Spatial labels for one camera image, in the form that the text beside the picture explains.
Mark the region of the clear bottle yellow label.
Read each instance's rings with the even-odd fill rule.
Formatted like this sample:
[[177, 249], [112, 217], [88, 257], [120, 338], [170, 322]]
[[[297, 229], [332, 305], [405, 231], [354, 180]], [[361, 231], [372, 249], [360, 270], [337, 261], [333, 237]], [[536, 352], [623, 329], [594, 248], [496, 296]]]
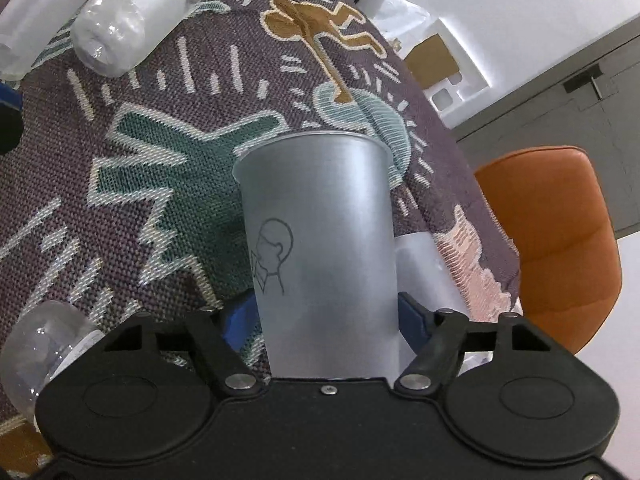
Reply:
[[18, 414], [34, 422], [44, 386], [103, 337], [65, 302], [45, 301], [22, 315], [1, 351], [1, 385]]

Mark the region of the grey door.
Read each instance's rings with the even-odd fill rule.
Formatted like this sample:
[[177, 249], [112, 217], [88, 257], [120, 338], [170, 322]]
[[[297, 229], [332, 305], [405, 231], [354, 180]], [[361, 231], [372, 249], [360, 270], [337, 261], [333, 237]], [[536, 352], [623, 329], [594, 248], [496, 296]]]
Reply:
[[[599, 64], [603, 99], [563, 82]], [[615, 29], [452, 130], [473, 168], [522, 148], [574, 145], [589, 155], [618, 237], [639, 229], [639, 20]]]

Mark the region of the large frosted plastic cup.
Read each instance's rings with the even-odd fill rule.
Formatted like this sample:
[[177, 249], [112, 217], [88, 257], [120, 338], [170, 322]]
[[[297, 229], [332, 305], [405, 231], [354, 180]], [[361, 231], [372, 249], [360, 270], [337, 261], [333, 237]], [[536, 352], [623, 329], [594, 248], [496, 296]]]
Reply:
[[87, 0], [10, 0], [1, 12], [1, 77], [20, 80]]

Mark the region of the clear plastic jar white label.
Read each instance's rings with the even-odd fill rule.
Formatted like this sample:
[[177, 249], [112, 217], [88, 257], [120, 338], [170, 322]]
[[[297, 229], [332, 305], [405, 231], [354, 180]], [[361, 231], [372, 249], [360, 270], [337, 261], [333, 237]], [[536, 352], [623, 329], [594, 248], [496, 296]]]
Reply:
[[142, 63], [202, 0], [88, 0], [70, 30], [78, 58], [116, 78]]

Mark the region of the orange leather chair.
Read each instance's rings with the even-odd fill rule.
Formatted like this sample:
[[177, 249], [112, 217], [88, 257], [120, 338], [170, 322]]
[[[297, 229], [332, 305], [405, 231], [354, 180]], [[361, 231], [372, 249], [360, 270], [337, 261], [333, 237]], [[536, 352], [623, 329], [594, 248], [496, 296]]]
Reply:
[[530, 322], [578, 353], [612, 312], [620, 252], [600, 183], [576, 146], [526, 148], [475, 173], [520, 254], [520, 301]]

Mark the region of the patterned woven tablecloth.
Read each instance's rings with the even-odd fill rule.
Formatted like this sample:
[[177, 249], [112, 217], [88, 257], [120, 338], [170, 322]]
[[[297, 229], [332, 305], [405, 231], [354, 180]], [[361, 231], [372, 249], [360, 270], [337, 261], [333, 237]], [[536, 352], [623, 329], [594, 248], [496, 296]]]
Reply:
[[203, 0], [124, 76], [61, 26], [1, 119], [1, 330], [46, 300], [111, 330], [252, 284], [232, 177], [250, 141], [344, 128], [392, 150], [397, 234], [428, 231], [471, 310], [516, 307], [518, 251], [400, 58], [349, 0]]

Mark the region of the grey frosted cup with drawing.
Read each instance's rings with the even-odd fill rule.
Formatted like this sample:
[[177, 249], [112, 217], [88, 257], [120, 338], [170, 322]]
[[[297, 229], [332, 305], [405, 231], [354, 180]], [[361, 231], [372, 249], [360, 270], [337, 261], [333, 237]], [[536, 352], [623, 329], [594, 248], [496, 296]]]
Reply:
[[390, 151], [370, 136], [280, 136], [235, 164], [271, 373], [399, 373]]

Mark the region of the brown cardboard piece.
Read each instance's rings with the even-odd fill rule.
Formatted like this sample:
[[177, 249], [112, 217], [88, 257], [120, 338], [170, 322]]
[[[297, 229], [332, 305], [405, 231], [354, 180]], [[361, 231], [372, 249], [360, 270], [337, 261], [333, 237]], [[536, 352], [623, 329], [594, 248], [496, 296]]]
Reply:
[[405, 63], [422, 90], [454, 76], [459, 65], [439, 34], [424, 39], [411, 49]]

